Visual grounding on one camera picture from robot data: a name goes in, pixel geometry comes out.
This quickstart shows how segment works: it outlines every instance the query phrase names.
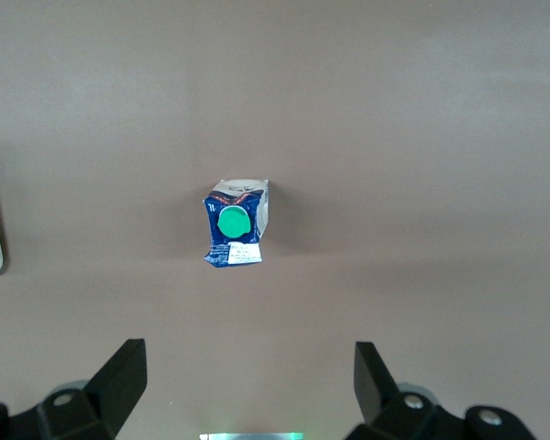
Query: green bottle cap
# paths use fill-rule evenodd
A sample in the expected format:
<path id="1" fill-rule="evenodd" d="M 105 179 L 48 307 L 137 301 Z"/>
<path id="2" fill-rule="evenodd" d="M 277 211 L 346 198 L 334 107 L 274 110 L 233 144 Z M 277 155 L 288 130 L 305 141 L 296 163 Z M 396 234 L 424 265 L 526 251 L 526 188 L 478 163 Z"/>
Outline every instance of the green bottle cap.
<path id="1" fill-rule="evenodd" d="M 227 206 L 218 217 L 218 229 L 228 238 L 239 238 L 250 232 L 250 218 L 240 206 Z"/>

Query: gray surface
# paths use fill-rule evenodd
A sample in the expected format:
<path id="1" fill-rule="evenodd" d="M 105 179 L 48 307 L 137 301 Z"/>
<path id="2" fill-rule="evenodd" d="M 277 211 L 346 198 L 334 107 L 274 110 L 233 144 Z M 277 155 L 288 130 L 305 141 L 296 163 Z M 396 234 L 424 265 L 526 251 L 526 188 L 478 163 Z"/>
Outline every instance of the gray surface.
<path id="1" fill-rule="evenodd" d="M 264 263 L 204 195 L 271 179 Z M 128 337 L 124 440 L 360 420 L 354 342 L 550 438 L 550 1 L 0 0 L 0 400 Z"/>

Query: milk carton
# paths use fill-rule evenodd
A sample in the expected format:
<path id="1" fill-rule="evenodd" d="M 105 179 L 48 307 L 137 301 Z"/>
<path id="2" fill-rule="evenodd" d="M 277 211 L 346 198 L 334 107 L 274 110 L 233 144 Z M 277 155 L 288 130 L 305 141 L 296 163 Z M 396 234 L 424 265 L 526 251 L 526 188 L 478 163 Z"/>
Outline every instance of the milk carton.
<path id="1" fill-rule="evenodd" d="M 203 200 L 210 223 L 210 252 L 217 268 L 262 261 L 259 241 L 269 221 L 269 181 L 220 181 Z"/>

